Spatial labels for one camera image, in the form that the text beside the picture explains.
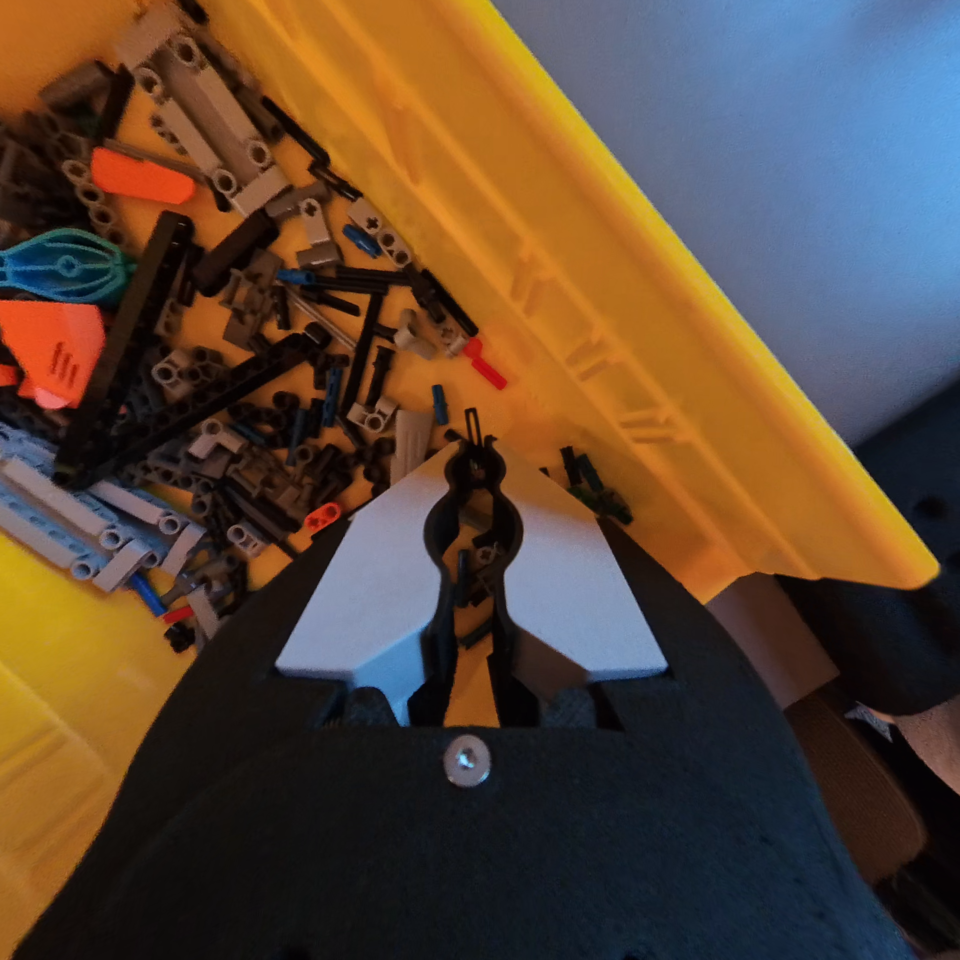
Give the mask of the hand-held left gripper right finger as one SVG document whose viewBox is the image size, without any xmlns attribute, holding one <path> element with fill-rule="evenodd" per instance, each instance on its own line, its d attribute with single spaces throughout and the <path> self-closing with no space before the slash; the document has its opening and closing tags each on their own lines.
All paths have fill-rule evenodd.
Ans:
<svg viewBox="0 0 960 960">
<path fill-rule="evenodd" d="M 668 673 L 595 512 L 503 440 L 487 440 L 495 545 L 490 685 L 502 726 L 537 726 L 568 688 Z"/>
</svg>

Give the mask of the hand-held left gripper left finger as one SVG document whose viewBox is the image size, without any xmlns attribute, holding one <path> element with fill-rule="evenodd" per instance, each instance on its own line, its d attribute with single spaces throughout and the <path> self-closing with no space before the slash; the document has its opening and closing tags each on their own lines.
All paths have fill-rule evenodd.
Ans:
<svg viewBox="0 0 960 960">
<path fill-rule="evenodd" d="M 453 577 L 461 533 L 449 442 L 355 513 L 276 667 L 381 690 L 402 726 L 441 726 L 457 660 Z"/>
</svg>

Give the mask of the pile of building block parts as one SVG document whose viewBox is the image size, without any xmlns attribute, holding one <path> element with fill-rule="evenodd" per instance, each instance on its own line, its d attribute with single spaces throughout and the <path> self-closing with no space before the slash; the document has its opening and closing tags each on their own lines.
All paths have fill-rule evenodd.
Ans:
<svg viewBox="0 0 960 960">
<path fill-rule="evenodd" d="M 136 1 L 2 1 L 2 117 L 13 117 L 39 105 L 39 89 L 69 68 L 90 58 L 115 65 L 113 42 L 134 19 Z M 304 125 L 317 127 L 332 136 L 335 154 L 343 159 L 345 172 L 359 184 L 374 187 L 374 198 L 382 200 L 400 218 L 400 226 L 412 228 L 415 251 L 426 257 L 426 265 L 439 273 L 444 285 L 467 313 L 479 319 L 482 339 L 490 349 L 493 365 L 511 381 L 506 393 L 482 385 L 482 375 L 467 371 L 471 360 L 392 360 L 387 373 L 387 394 L 400 406 L 425 409 L 430 383 L 441 383 L 449 404 L 457 407 L 454 425 L 462 425 L 461 407 L 482 406 L 485 427 L 511 432 L 510 442 L 524 447 L 531 461 L 551 466 L 552 476 L 564 484 L 568 479 L 554 447 L 573 442 L 577 451 L 588 451 L 599 468 L 599 476 L 617 491 L 606 499 L 611 517 L 637 513 L 640 500 L 629 491 L 627 463 L 624 476 L 614 478 L 611 455 L 601 455 L 599 440 L 590 443 L 577 438 L 573 425 L 560 425 L 560 401 L 575 394 L 572 380 L 557 380 L 547 370 L 552 358 L 537 344 L 533 332 L 519 322 L 518 308 L 506 306 L 508 252 L 533 252 L 523 236 L 502 229 L 518 223 L 502 221 L 498 210 L 484 207 L 482 198 L 471 198 L 475 187 L 474 167 L 462 159 L 479 161 L 480 146 L 461 143 L 454 133 L 477 133 L 484 143 L 503 148 L 498 156 L 511 171 L 519 171 L 519 135 L 529 131 L 516 110 L 505 112 L 510 100 L 497 97 L 497 82 L 506 74 L 490 78 L 477 61 L 474 50 L 444 30 L 436 9 L 425 1 L 400 1 L 399 14 L 387 1 L 346 1 L 346 19 L 337 19 L 335 9 L 315 4 L 306 24 L 296 25 L 293 12 L 271 7 L 253 9 L 248 1 L 226 1 L 214 9 L 214 25 L 232 51 L 252 65 L 255 76 L 266 81 L 270 94 L 279 94 L 288 112 L 299 113 Z M 355 30 L 363 25 L 361 12 L 389 14 L 382 29 L 368 35 Z M 418 182 L 408 174 L 404 158 L 392 156 L 391 136 L 399 148 L 413 149 L 410 159 L 422 162 Z M 291 482 L 311 492 L 309 509 L 335 497 L 355 505 L 387 478 L 387 455 L 356 453 L 340 425 L 319 427 L 324 389 L 317 385 L 327 375 L 315 373 L 314 358 L 301 363 L 258 388 L 250 398 L 229 402 L 219 417 L 240 438 L 257 430 L 268 443 L 247 447 L 232 455 L 231 465 L 247 460 L 252 479 L 266 478 L 266 466 L 253 465 L 270 450 L 279 461 L 291 453 L 279 440 L 294 438 L 296 411 L 314 411 L 307 417 L 302 440 L 294 447 L 294 463 L 279 466 Z M 39 662 L 41 649 L 54 662 L 74 657 L 119 662 L 119 649 L 128 644 L 141 657 L 172 659 L 173 654 L 142 652 L 160 647 L 160 626 L 147 626 L 147 605 L 134 598 L 134 590 L 119 589 L 108 597 L 66 569 L 56 567 L 22 541 L 2 533 L 2 654 L 13 662 L 33 656 Z"/>
</svg>

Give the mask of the thin black connector pin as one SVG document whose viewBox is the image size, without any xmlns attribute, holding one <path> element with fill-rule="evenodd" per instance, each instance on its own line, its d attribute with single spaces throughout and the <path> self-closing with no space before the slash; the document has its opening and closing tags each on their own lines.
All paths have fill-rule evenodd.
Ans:
<svg viewBox="0 0 960 960">
<path fill-rule="evenodd" d="M 482 429 L 482 419 L 479 416 L 479 409 L 475 406 L 467 406 L 464 409 L 466 417 L 466 456 L 467 456 L 467 473 L 475 487 L 485 486 L 495 469 L 493 453 L 495 448 L 492 447 L 493 440 L 488 440 Z"/>
</svg>

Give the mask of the yellow plastic bin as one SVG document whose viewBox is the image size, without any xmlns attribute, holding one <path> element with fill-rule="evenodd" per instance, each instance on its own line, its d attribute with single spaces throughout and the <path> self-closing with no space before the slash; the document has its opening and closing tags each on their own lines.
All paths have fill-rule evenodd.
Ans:
<svg viewBox="0 0 960 960">
<path fill-rule="evenodd" d="M 426 7 L 529 130 L 519 171 L 477 133 L 454 154 L 533 247 L 502 259 L 505 305 L 572 380 L 560 425 L 614 478 L 631 461 L 635 515 L 573 442 L 564 484 L 487 438 L 595 512 L 670 670 L 523 727 L 402 726 L 377 688 L 284 675 L 343 518 L 195 654 L 137 752 L 146 657 L 17 656 L 4 758 L 51 745 L 17 726 L 48 693 L 79 749 L 2 801 L 28 878 L 66 879 L 15 956 L 913 958 L 701 600 L 755 571 L 915 587 L 937 561 L 497 7 Z"/>
</svg>

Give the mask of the beige block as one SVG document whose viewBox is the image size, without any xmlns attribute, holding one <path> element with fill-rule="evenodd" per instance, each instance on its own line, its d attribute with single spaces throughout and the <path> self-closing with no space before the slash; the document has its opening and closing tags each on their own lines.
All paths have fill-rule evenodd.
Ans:
<svg viewBox="0 0 960 960">
<path fill-rule="evenodd" d="M 753 572 L 707 600 L 781 708 L 839 677 L 826 649 L 771 574 Z"/>
</svg>

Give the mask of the long grey panel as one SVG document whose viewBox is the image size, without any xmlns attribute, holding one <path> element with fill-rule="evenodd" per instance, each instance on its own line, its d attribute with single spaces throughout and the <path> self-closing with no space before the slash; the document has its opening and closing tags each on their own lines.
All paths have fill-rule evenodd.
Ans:
<svg viewBox="0 0 960 960">
<path fill-rule="evenodd" d="M 71 491 L 31 461 L 2 455 L 2 486 L 28 504 L 28 517 L 43 515 L 88 548 L 110 556 L 142 540 L 164 558 L 190 520 L 164 499 L 115 478 Z"/>
<path fill-rule="evenodd" d="M 7 478 L 2 531 L 105 593 L 139 571 L 177 576 L 206 538 L 203 525 L 137 492 L 116 504 L 87 492 L 33 492 Z"/>
</svg>

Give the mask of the long black beam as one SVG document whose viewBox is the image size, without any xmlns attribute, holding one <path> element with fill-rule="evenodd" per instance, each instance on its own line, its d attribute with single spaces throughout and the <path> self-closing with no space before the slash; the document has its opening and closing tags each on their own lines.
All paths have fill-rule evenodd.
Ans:
<svg viewBox="0 0 960 960">
<path fill-rule="evenodd" d="M 85 401 L 59 445 L 54 479 L 71 489 L 87 487 L 133 461 L 144 460 L 157 447 L 306 362 L 330 345 L 330 340 L 328 329 L 309 322 L 304 331 L 289 332 L 262 353 L 195 388 L 185 399 L 167 404 L 147 420 L 115 433 L 116 412 L 108 411 L 108 401 Z"/>
<path fill-rule="evenodd" d="M 54 481 L 84 487 L 115 447 L 115 422 L 137 375 L 142 355 L 172 295 L 195 238 L 191 216 L 165 210 L 123 295 L 103 350 L 54 458 Z"/>
</svg>

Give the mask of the black perforated panel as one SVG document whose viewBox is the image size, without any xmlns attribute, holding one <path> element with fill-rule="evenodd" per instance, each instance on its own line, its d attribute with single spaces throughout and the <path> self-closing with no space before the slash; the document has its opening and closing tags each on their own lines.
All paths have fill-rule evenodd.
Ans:
<svg viewBox="0 0 960 960">
<path fill-rule="evenodd" d="M 893 714 L 959 695 L 959 381 L 856 447 L 941 564 L 913 590 L 833 579 L 777 580 L 848 693 Z"/>
</svg>

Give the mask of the person's leg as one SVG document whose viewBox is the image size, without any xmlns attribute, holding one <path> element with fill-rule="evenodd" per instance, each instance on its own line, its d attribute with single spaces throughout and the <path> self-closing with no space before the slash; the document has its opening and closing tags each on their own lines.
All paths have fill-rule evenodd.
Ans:
<svg viewBox="0 0 960 960">
<path fill-rule="evenodd" d="M 895 716 L 918 757 L 959 794 L 959 696 L 921 713 Z"/>
</svg>

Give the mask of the orange fairing piece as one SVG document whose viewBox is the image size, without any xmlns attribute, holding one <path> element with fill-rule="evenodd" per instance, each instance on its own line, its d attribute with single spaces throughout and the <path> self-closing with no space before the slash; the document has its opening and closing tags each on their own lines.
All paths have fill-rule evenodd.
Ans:
<svg viewBox="0 0 960 960">
<path fill-rule="evenodd" d="M 48 411 L 75 409 L 103 352 L 98 305 L 2 301 L 2 340 L 22 370 L 18 394 Z"/>
</svg>

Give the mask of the long tan panel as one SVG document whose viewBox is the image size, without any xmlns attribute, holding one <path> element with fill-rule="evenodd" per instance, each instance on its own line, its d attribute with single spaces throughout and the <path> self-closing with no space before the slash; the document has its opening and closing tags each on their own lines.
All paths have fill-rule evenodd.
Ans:
<svg viewBox="0 0 960 960">
<path fill-rule="evenodd" d="M 291 187 L 199 32 L 173 2 L 141 12 L 115 50 L 151 99 L 151 127 L 191 158 L 235 211 L 248 216 Z"/>
</svg>

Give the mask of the teal ribbed piece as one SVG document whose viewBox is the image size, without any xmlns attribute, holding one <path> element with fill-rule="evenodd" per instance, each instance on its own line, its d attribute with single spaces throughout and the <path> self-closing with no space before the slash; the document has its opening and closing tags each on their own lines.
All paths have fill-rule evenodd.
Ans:
<svg viewBox="0 0 960 960">
<path fill-rule="evenodd" d="M 115 308 L 137 269 L 97 233 L 56 228 L 2 249 L 2 288 L 49 301 Z"/>
</svg>

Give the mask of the orange blade piece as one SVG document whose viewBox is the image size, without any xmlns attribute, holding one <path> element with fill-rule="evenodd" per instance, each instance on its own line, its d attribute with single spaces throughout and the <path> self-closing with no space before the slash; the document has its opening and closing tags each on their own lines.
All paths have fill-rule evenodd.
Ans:
<svg viewBox="0 0 960 960">
<path fill-rule="evenodd" d="M 106 146 L 92 149 L 92 180 L 106 193 L 180 205 L 195 197 L 196 180 L 151 159 L 126 156 Z"/>
</svg>

